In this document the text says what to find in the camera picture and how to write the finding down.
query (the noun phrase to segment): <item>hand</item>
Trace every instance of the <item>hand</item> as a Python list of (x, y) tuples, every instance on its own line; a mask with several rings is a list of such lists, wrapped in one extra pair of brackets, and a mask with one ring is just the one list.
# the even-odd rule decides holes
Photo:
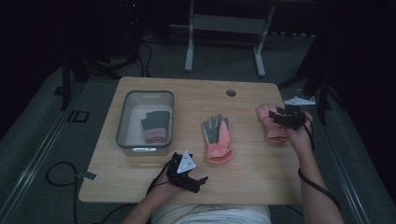
[(301, 155), (305, 152), (312, 152), (311, 139), (309, 137), (309, 134), (312, 134), (311, 121), (313, 121), (313, 117), (308, 112), (303, 112), (307, 117), (307, 120), (304, 124), (307, 129), (302, 126), (295, 131), (293, 129), (286, 130), (290, 143), (296, 151), (297, 155)]
[(158, 176), (157, 181), (154, 184), (155, 187), (151, 190), (151, 192), (161, 194), (165, 198), (170, 199), (172, 196), (182, 191), (183, 189), (176, 187), (169, 181), (169, 178), (166, 175), (167, 170), (168, 167), (166, 167), (161, 175)]

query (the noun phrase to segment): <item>wooden table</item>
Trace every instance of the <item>wooden table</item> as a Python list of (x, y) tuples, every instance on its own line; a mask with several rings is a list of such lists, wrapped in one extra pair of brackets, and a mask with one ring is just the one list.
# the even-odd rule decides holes
[[(169, 90), (175, 95), (172, 149), (166, 156), (127, 157), (116, 144), (124, 97), (132, 90)], [(234, 97), (227, 90), (236, 92)], [(123, 77), (109, 108), (88, 171), (96, 181), (84, 180), (83, 202), (138, 203), (152, 179), (174, 152), (193, 154), (197, 168), (189, 175), (209, 179), (198, 193), (180, 192), (169, 203), (300, 203), (297, 156), (289, 143), (269, 143), (256, 113), (263, 103), (282, 104), (274, 84)], [(205, 161), (202, 123), (222, 113), (231, 121), (233, 158), (223, 164)]]

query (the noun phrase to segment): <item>metal frame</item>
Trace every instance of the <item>metal frame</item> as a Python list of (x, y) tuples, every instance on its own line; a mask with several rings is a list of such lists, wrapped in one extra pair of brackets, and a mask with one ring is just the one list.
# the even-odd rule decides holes
[(184, 70), (192, 71), (192, 60), (194, 54), (194, 29), (211, 30), (222, 32), (235, 32), (246, 34), (261, 35), (259, 44), (253, 48), (254, 58), (258, 75), (265, 76), (264, 65), (262, 62), (262, 47), (274, 15), (275, 6), (272, 6), (266, 19), (221, 17), (194, 14), (194, 0), (190, 0), (190, 25), (189, 25), (189, 45), (187, 46), (186, 64)]

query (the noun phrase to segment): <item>glove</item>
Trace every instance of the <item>glove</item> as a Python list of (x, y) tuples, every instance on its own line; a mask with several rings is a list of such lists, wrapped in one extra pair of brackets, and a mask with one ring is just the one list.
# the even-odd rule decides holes
[(204, 121), (204, 135), (207, 145), (206, 161), (210, 163), (224, 163), (233, 156), (229, 148), (231, 142), (230, 120), (223, 119), (221, 114), (217, 118), (211, 117)]
[(169, 111), (153, 111), (147, 113), (146, 116), (146, 119), (141, 120), (146, 142), (166, 142), (170, 116)]
[(288, 139), (288, 134), (286, 133), (286, 130), (283, 129), (283, 127), (279, 124), (273, 122), (273, 120), (269, 117), (269, 111), (278, 114), (274, 105), (260, 105), (259, 107), (257, 107), (256, 111), (260, 117), (260, 120), (262, 121), (262, 124), (265, 127), (265, 130), (267, 131), (265, 136), (267, 141), (278, 143), (284, 142)]

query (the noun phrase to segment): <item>black device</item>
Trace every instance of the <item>black device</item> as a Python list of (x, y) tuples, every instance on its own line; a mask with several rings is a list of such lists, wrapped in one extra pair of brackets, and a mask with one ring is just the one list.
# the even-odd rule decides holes
[(273, 121), (285, 128), (294, 131), (302, 127), (306, 122), (306, 115), (297, 105), (285, 105), (285, 108), (277, 107), (276, 112), (270, 111), (269, 116)]
[(169, 182), (171, 184), (194, 193), (197, 193), (201, 189), (201, 185), (203, 185), (209, 177), (206, 176), (199, 180), (193, 179), (189, 177), (190, 170), (179, 174), (177, 172), (177, 169), (180, 165), (182, 158), (183, 155), (177, 154), (176, 152), (173, 154), (172, 159), (165, 164), (158, 176), (151, 182), (150, 186), (148, 187), (147, 194), (149, 194), (149, 192), (156, 186), (167, 183), (164, 182), (156, 184), (158, 177), (161, 176), (166, 168), (168, 168), (168, 170), (166, 171), (166, 175), (168, 176)]

